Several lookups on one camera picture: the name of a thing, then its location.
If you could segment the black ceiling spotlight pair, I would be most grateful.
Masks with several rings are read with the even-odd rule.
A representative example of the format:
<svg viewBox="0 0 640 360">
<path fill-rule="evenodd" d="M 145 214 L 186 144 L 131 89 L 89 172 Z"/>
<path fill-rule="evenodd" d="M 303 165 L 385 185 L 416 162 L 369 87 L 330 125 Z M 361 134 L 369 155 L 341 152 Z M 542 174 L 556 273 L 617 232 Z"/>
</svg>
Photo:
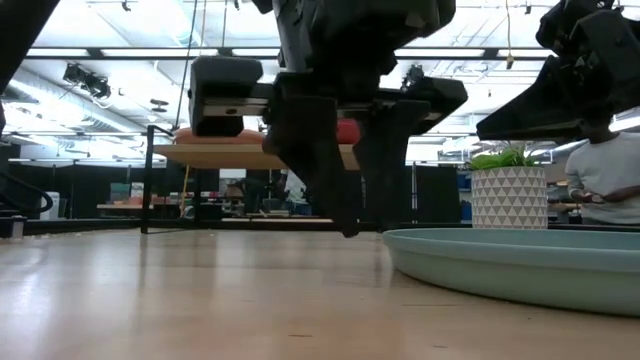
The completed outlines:
<svg viewBox="0 0 640 360">
<path fill-rule="evenodd" d="M 111 96 L 108 78 L 85 70 L 79 64 L 69 63 L 62 79 L 86 91 L 92 98 L 105 100 Z"/>
</svg>

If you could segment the small grey box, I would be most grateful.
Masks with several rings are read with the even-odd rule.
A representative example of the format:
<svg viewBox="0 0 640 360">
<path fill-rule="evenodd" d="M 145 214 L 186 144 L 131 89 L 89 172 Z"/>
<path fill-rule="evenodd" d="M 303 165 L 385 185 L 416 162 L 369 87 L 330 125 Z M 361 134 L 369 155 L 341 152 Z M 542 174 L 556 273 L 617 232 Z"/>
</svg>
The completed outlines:
<svg viewBox="0 0 640 360">
<path fill-rule="evenodd" d="M 21 215 L 0 217 L 0 239 L 22 238 L 27 218 Z"/>
</svg>

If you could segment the black partition panel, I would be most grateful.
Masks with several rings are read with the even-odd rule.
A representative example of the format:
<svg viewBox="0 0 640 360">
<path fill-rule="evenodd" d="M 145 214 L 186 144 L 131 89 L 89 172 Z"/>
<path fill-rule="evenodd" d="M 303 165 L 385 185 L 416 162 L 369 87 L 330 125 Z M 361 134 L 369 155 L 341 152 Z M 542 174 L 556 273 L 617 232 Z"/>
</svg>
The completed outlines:
<svg viewBox="0 0 640 360">
<path fill-rule="evenodd" d="M 416 213 L 419 222 L 460 222 L 460 198 L 455 168 L 418 166 L 416 185 Z"/>
</svg>

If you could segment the salmon orange plate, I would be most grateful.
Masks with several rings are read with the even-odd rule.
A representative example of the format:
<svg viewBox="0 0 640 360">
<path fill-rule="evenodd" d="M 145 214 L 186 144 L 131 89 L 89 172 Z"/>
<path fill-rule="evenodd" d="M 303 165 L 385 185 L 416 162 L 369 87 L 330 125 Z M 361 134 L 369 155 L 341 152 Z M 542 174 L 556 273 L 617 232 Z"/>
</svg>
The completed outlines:
<svg viewBox="0 0 640 360">
<path fill-rule="evenodd" d="M 191 128 L 182 128 L 174 133 L 175 144 L 261 144 L 265 135 L 251 129 L 244 129 L 238 135 L 196 136 Z"/>
</svg>

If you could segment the green plant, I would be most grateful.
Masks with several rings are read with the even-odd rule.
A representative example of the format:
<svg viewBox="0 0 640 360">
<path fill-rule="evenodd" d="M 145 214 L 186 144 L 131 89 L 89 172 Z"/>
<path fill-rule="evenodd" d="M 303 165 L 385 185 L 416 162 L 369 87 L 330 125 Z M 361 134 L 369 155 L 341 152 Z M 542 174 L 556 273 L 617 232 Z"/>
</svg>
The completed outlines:
<svg viewBox="0 0 640 360">
<path fill-rule="evenodd" d="M 522 145 L 511 145 L 495 154 L 479 154 L 473 157 L 468 167 L 473 171 L 489 170 L 504 167 L 533 167 L 541 162 L 529 155 Z"/>
</svg>

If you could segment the white triangle pattern pot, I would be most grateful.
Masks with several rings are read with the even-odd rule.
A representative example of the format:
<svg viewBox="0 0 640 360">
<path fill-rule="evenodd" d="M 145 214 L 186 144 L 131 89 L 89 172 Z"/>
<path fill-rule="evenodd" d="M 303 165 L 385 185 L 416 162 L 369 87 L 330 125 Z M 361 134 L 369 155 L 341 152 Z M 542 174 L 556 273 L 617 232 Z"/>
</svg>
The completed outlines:
<svg viewBox="0 0 640 360">
<path fill-rule="evenodd" d="M 472 172 L 474 228 L 547 229 L 548 196 L 542 167 Z"/>
</svg>

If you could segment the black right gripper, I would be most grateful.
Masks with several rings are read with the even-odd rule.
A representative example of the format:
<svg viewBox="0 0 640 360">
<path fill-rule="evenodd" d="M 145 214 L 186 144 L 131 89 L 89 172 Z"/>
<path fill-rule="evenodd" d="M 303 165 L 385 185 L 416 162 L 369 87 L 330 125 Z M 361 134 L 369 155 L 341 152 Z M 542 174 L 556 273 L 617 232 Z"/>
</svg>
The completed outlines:
<svg viewBox="0 0 640 360">
<path fill-rule="evenodd" d="M 640 107 L 640 22 L 614 0 L 560 0 L 536 40 L 553 55 L 530 87 L 477 124 L 480 139 L 571 139 L 581 119 Z"/>
</svg>

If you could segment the white bin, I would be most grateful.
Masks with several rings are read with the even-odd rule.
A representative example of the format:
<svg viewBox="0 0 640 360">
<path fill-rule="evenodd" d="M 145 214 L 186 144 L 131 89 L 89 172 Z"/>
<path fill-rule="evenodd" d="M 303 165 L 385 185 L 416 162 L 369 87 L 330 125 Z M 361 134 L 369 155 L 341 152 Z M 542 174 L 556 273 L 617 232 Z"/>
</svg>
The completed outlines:
<svg viewBox="0 0 640 360">
<path fill-rule="evenodd" d="M 58 192 L 47 192 L 51 199 L 51 207 L 39 215 L 40 220 L 58 220 L 60 210 L 60 194 Z"/>
</svg>

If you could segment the light blue plate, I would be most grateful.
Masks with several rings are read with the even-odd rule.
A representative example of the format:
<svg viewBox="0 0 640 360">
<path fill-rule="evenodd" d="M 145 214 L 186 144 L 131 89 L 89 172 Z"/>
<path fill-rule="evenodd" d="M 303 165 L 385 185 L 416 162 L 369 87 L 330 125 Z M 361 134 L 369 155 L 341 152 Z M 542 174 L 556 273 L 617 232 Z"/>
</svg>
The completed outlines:
<svg viewBox="0 0 640 360">
<path fill-rule="evenodd" d="M 400 272 L 532 305 L 640 317 L 640 233 L 422 228 L 387 231 Z"/>
</svg>

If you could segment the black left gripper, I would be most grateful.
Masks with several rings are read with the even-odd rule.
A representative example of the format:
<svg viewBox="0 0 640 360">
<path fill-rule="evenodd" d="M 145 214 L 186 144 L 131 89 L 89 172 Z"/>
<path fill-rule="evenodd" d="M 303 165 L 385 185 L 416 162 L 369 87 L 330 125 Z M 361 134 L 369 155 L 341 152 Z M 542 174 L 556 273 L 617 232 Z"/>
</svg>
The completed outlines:
<svg viewBox="0 0 640 360">
<path fill-rule="evenodd" d="M 337 117 L 358 119 L 353 152 L 365 180 L 376 230 L 397 227 L 403 212 L 409 137 L 426 132 L 468 99 L 459 80 L 425 76 L 423 90 L 384 89 L 395 51 L 438 32 L 456 0 L 250 0 L 274 16 L 281 68 L 262 82 L 260 60 L 198 56 L 191 65 L 190 128 L 197 136 L 238 135 L 246 116 L 269 130 L 262 149 L 277 156 L 307 187 L 311 200 L 346 238 L 359 233 L 337 141 Z"/>
</svg>

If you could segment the person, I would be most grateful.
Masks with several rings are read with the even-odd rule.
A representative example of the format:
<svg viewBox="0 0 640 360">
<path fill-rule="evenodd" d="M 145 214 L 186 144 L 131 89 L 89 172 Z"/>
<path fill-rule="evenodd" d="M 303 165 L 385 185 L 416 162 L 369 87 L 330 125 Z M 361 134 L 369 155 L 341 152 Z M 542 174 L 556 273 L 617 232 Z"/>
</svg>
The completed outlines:
<svg viewBox="0 0 640 360">
<path fill-rule="evenodd" d="M 306 204 L 306 185 L 291 170 L 282 169 L 281 174 L 285 178 L 284 192 L 286 193 L 286 200 L 293 204 Z"/>
<path fill-rule="evenodd" d="M 640 133 L 614 132 L 611 120 L 579 121 L 586 142 L 566 161 L 568 194 L 585 225 L 640 226 Z"/>
</svg>

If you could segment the overhead black frame bar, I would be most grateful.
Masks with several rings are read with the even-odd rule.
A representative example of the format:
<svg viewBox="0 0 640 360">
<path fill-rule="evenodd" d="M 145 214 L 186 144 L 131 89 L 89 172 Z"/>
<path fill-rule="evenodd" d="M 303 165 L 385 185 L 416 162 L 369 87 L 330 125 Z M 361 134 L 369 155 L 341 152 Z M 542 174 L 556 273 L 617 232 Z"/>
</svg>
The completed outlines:
<svg viewBox="0 0 640 360">
<path fill-rule="evenodd" d="M 277 47 L 240 48 L 178 48 L 178 47 L 34 47 L 27 60 L 123 60 L 155 61 L 185 60 L 198 56 L 232 55 L 261 60 L 278 58 Z M 534 47 L 515 47 L 508 50 L 499 47 L 408 47 L 395 51 L 402 60 L 488 60 L 506 61 L 511 55 L 516 61 L 541 61 L 552 55 L 550 50 Z"/>
</svg>

